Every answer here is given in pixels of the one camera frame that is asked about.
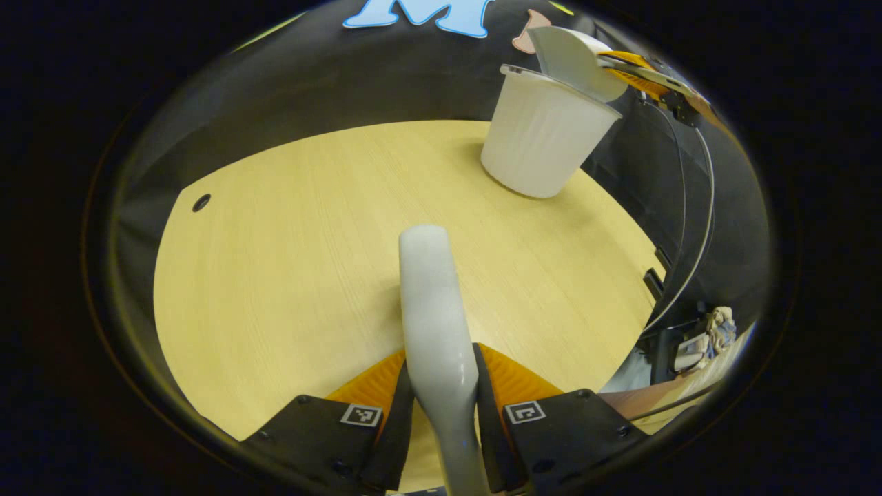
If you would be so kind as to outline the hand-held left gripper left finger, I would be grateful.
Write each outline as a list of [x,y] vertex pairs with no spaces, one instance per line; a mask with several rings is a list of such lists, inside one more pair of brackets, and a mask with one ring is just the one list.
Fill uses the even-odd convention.
[[385,494],[400,487],[413,405],[405,351],[397,351],[331,395],[297,395],[242,445],[297,493]]

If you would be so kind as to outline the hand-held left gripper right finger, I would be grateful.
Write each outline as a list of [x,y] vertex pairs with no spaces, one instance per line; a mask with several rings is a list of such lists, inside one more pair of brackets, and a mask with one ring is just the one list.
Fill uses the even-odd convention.
[[589,494],[614,459],[648,437],[590,389],[564,392],[483,343],[473,352],[492,493]]

